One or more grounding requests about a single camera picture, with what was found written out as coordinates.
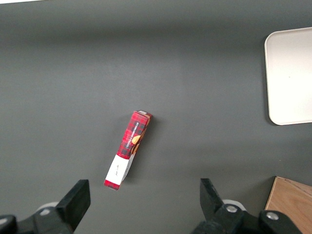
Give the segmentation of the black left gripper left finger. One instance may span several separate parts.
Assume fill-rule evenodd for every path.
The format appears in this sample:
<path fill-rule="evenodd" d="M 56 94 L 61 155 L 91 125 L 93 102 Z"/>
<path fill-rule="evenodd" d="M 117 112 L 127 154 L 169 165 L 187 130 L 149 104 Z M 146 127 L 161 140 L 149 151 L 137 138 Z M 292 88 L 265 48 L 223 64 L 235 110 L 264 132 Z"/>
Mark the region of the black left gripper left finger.
<path fill-rule="evenodd" d="M 2 234 L 72 234 L 91 204 L 89 180 L 79 180 L 56 204 L 39 209 L 22 221 L 0 216 Z"/>

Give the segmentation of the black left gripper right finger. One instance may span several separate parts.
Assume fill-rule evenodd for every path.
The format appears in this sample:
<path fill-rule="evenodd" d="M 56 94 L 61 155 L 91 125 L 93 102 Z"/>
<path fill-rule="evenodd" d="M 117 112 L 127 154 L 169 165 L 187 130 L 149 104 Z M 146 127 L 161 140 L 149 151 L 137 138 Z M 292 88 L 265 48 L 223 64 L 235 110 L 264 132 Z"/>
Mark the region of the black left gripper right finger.
<path fill-rule="evenodd" d="M 200 180 L 200 206 L 205 221 L 193 234 L 299 234 L 300 230 L 285 214 L 263 210 L 253 216 L 235 204 L 226 204 L 208 178 Z"/>

